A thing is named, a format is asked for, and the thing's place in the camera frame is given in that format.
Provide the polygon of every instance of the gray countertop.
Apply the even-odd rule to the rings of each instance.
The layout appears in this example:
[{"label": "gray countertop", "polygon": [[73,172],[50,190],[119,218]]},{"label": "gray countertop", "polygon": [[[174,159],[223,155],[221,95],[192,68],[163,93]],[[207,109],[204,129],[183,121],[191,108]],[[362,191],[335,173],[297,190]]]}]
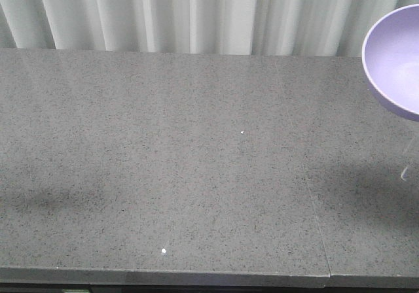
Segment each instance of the gray countertop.
[{"label": "gray countertop", "polygon": [[419,287],[417,124],[359,58],[1,49],[0,70],[0,282]]}]

